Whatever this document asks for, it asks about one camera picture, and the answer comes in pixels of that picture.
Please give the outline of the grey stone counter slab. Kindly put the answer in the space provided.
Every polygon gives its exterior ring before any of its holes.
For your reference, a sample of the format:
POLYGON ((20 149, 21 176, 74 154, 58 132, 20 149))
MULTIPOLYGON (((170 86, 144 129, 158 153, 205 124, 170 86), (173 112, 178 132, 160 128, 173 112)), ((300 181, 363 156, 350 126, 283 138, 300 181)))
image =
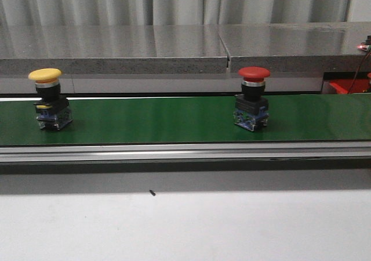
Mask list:
POLYGON ((1 28, 1 74, 224 74, 354 71, 370 23, 1 28))

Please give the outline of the green conveyor belt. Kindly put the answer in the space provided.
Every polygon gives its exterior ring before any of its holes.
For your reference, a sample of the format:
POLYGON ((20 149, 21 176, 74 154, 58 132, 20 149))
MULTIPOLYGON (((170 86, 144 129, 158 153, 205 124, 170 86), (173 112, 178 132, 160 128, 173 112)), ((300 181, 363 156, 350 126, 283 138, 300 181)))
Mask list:
POLYGON ((72 123, 40 130, 31 101, 1 103, 1 145, 214 143, 370 139, 370 95, 269 96, 268 124, 234 124, 235 98, 71 100, 72 123))

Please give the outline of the red plate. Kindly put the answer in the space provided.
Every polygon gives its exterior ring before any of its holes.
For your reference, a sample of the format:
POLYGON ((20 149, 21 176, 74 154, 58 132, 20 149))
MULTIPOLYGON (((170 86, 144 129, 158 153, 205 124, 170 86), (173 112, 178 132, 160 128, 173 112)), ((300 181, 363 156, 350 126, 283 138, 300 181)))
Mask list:
POLYGON ((329 84, 335 90, 337 94, 365 93, 368 88, 367 79, 356 79, 352 88, 351 88, 351 84, 352 84, 351 79, 335 79, 335 80, 331 80, 329 84))

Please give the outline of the small green circuit board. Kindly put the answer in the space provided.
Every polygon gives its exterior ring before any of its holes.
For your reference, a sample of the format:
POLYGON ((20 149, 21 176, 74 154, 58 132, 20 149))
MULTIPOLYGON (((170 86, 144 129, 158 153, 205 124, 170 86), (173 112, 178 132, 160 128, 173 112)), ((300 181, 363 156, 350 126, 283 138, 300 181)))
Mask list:
POLYGON ((359 50, 362 50, 362 51, 365 51, 365 52, 369 52, 370 49, 371 49, 371 45, 369 43, 366 43, 366 42, 363 42, 363 43, 360 43, 357 48, 359 50))

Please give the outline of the grey pleated curtain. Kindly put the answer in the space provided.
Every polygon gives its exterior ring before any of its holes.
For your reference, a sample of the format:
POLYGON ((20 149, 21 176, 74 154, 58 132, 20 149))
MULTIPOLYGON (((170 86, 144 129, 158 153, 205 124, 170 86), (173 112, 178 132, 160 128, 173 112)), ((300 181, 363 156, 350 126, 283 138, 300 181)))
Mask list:
POLYGON ((1 0, 3 26, 370 20, 370 0, 1 0))

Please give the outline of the aluminium conveyor frame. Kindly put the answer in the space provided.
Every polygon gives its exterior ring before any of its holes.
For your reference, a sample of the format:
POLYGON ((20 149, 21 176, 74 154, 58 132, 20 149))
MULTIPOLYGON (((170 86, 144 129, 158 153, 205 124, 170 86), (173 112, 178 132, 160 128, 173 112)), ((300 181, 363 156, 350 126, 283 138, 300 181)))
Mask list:
POLYGON ((255 161, 370 158, 368 140, 2 146, 2 163, 255 161))

